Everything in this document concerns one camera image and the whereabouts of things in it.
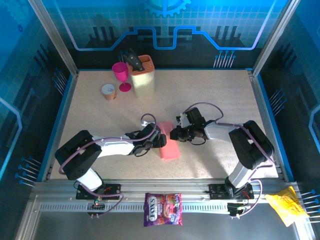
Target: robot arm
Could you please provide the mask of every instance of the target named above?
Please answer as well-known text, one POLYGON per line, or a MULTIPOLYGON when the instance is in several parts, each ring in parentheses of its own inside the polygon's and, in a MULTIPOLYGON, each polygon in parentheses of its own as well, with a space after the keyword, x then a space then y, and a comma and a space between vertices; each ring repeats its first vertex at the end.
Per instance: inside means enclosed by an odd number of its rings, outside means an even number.
POLYGON ((170 133, 172 140, 192 143, 195 137, 199 137, 204 140, 203 144, 214 139, 233 144, 239 163, 225 179, 224 188, 230 198, 242 192, 260 163, 267 161, 274 151, 271 142, 252 120, 243 126, 206 121, 196 107, 180 114, 176 119, 178 126, 170 133))
POLYGON ((94 141, 81 150, 64 167, 63 171, 69 180, 76 180, 86 186, 90 191, 96 191, 104 183, 101 177, 91 168, 97 158, 111 155, 143 156, 151 148, 161 148, 166 145, 166 136, 156 127, 147 139, 139 141, 149 135, 154 128, 154 123, 148 124, 143 130, 126 133, 122 137, 99 141, 99 136, 92 136, 87 130, 82 130, 60 147, 55 158, 62 165, 72 154, 84 145, 94 141))

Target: enclosure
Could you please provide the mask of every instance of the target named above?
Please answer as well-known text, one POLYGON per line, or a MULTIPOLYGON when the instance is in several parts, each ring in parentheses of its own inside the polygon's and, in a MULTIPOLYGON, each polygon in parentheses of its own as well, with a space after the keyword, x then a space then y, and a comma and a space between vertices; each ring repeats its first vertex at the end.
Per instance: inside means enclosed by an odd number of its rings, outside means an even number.
MULTIPOLYGON (((319 11, 316 0, 0 0, 2 238, 320 238, 319 11), (111 68, 130 49, 152 58, 151 97, 118 90, 111 68), (113 101, 101 94, 104 84, 116 87, 113 101), (219 106, 222 123, 254 120, 274 146, 275 166, 253 175, 263 185, 257 207, 230 219, 227 201, 206 193, 239 162, 229 142, 179 142, 171 161, 158 149, 99 157, 92 167, 121 184, 125 200, 91 219, 92 201, 77 200, 74 181, 58 172, 57 149, 81 130, 101 137, 140 130, 145 113, 176 125, 196 102, 219 106), (285 227, 265 195, 288 186, 315 212, 285 227), (146 192, 182 193, 184 226, 143 228, 146 192)), ((211 106, 198 108, 206 120, 218 117, 211 106)), ((259 185, 252 186, 257 200, 259 185)))

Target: pink plastic cup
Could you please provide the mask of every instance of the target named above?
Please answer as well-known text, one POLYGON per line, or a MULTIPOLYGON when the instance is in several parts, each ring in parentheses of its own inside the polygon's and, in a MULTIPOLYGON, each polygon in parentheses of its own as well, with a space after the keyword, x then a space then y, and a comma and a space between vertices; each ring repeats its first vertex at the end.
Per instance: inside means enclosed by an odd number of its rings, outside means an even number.
POLYGON ((131 89, 131 84, 126 83, 128 76, 129 76, 129 70, 128 66, 125 62, 117 62, 112 66, 112 71, 120 82, 122 84, 119 86, 119 89, 121 92, 128 92, 131 89))

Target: white table surface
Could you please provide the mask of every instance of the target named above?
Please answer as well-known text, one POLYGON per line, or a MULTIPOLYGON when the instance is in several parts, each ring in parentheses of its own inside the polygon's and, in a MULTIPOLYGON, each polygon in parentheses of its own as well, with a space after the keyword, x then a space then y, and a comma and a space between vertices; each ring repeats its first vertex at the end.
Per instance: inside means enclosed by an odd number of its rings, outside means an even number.
MULTIPOLYGON (((152 113, 158 122, 172 121, 196 102, 210 102, 224 112, 222 123, 254 120, 263 124, 246 70, 156 70, 155 93, 137 98, 133 89, 119 91, 120 82, 112 71, 81 71, 59 146, 81 130, 102 137, 119 137, 141 130, 140 117, 152 113), (111 83, 117 89, 115 100, 107 101, 101 87, 111 83)), ((211 106, 198 106, 206 120, 220 113, 211 106)), ((163 161, 159 149, 143 157, 113 155, 98 158, 92 165, 103 179, 145 178, 225 178, 235 168, 238 158, 231 143, 207 141, 201 146, 179 142, 180 158, 163 161)), ((51 179, 66 179, 58 173, 55 161, 51 179)), ((260 169, 255 178, 278 177, 275 168, 260 169)))

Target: yellow bag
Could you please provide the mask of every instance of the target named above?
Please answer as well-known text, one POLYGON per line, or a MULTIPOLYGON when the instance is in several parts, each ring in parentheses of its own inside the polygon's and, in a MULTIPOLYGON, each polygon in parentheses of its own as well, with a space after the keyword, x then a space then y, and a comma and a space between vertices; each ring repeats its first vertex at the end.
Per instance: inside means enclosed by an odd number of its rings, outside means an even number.
POLYGON ((309 215, 301 207, 298 197, 292 186, 278 192, 276 195, 265 195, 265 199, 278 213, 286 227, 301 218, 308 218, 309 215))

